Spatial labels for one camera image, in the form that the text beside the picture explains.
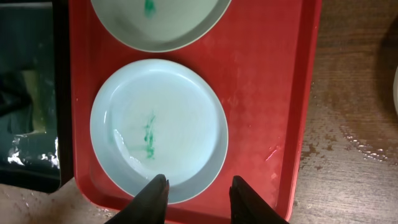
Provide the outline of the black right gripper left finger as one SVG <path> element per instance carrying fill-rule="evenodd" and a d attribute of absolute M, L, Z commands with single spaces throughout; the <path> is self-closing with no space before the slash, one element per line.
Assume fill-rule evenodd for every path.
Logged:
<path fill-rule="evenodd" d="M 169 181 L 156 175 L 134 198 L 106 224 L 164 224 L 169 198 Z"/>

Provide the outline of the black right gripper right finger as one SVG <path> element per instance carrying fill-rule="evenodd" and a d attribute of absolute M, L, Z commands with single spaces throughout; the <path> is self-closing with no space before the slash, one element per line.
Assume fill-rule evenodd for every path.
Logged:
<path fill-rule="evenodd" d="M 229 188 L 231 224 L 289 224 L 241 177 Z"/>

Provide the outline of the light blue plate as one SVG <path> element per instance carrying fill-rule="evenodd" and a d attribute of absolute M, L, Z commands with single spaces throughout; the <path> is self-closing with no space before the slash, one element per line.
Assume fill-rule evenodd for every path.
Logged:
<path fill-rule="evenodd" d="M 214 91 L 194 71 L 161 59 L 129 63 L 104 82 L 91 109 L 90 137 L 119 189 L 136 196 L 162 174 L 171 204 L 205 191 L 228 151 L 228 124 Z"/>

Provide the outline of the mint green plate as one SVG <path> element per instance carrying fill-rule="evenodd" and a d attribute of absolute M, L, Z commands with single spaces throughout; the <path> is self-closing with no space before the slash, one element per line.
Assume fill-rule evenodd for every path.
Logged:
<path fill-rule="evenodd" d="M 205 35 L 231 0 L 91 0 L 105 29 L 144 52 L 181 49 Z"/>

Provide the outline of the yellow green sponge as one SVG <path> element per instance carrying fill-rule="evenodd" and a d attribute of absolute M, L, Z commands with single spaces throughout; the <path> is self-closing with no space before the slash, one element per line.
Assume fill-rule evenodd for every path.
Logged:
<path fill-rule="evenodd" d="M 45 120 L 40 102 L 39 74 L 36 70 L 23 70 L 22 76 L 25 81 L 26 90 L 31 98 L 32 134 L 46 133 Z"/>

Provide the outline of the white plate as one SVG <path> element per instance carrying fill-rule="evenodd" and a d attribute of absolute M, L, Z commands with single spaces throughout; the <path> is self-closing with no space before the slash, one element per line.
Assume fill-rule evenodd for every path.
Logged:
<path fill-rule="evenodd" d="M 394 107 L 395 107 L 396 113 L 398 114 L 398 68 L 396 68 L 396 72 L 394 75 L 393 100 L 394 100 Z"/>

